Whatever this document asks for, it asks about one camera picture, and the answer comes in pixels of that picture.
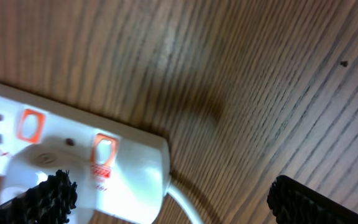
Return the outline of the white power strip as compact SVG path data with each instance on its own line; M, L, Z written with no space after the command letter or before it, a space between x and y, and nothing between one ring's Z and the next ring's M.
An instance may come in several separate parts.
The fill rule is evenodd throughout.
M96 211L152 223L167 193L167 141L0 84L0 205L57 170L77 183L71 223Z

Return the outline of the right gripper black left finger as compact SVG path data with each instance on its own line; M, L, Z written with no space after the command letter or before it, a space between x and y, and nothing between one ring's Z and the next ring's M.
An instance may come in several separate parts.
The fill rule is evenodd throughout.
M76 208L77 183L58 170L46 181L0 205L0 224L64 224Z

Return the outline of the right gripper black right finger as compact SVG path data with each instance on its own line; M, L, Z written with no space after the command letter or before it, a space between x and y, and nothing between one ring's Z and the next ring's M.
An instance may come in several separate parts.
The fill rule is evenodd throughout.
M358 214L307 186L278 176L267 204L278 224L358 224Z

